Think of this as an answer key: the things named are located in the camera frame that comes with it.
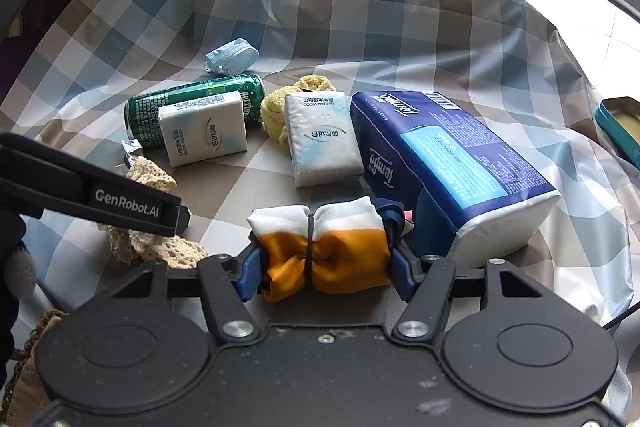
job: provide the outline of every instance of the white tissue pack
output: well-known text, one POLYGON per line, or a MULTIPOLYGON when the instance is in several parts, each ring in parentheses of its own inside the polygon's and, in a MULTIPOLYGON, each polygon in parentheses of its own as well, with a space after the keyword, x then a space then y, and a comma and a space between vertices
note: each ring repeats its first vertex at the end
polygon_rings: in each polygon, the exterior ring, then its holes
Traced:
POLYGON ((161 107, 158 122, 172 167, 246 151, 242 97, 237 91, 161 107))
POLYGON ((296 187, 339 182, 364 171, 343 92, 287 93, 285 122, 296 187))

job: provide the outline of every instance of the yellow sponge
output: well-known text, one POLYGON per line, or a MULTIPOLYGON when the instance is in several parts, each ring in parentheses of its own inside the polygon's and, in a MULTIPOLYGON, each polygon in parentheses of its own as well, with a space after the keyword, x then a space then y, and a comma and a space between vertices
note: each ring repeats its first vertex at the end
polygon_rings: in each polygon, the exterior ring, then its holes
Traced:
POLYGON ((284 125, 284 97, 288 92, 299 92, 305 89, 311 91, 335 91, 334 84, 327 77, 319 74, 308 74, 300 78, 293 86, 281 87, 269 93, 260 104, 260 115, 269 138, 284 147, 288 146, 287 129, 284 125))

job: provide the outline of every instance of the tempo logo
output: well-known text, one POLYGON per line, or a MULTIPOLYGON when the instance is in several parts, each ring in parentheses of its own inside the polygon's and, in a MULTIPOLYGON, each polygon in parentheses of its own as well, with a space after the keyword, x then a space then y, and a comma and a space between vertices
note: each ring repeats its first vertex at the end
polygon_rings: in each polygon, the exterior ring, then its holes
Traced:
POLYGON ((399 98, 393 96, 392 94, 386 92, 385 94, 379 94, 377 96, 372 96, 373 100, 381 103, 390 103, 394 107, 394 111, 402 116, 409 118, 410 114, 418 114, 418 110, 409 105, 406 102, 403 102, 399 98))
POLYGON ((393 163, 375 149, 369 149, 369 152, 371 153, 369 156, 369 172, 371 172, 371 174, 379 172, 385 179, 384 184, 389 188, 394 188, 391 184, 391 178, 394 175, 394 170, 391 168, 393 163))
POLYGON ((155 205, 149 205, 147 203, 141 204, 135 200, 130 200, 126 196, 113 196, 112 194, 105 194, 104 190, 98 188, 95 191, 95 200, 104 204, 111 204, 118 208, 125 208, 131 210, 131 212, 138 212, 145 216, 158 217, 160 215, 160 207, 155 205))

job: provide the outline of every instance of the blue tissue package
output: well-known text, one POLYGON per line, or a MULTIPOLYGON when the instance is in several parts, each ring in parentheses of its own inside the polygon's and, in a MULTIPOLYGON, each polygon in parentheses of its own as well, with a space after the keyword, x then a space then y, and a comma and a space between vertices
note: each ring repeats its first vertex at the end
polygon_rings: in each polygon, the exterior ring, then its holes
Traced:
POLYGON ((414 211, 417 255, 480 266, 526 245, 558 203, 538 171, 440 93, 361 91, 350 111, 370 187, 414 211))

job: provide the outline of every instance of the black strap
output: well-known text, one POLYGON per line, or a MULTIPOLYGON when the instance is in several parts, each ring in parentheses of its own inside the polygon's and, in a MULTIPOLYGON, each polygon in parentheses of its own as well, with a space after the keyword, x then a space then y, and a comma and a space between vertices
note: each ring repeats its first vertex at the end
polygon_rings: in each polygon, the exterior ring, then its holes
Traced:
POLYGON ((314 215, 309 214, 309 228, 306 232, 305 285, 311 284, 311 257, 314 251, 314 215))
POLYGON ((175 235, 181 212, 177 196, 6 132, 0 132, 0 208, 31 216, 48 208, 167 237, 175 235))

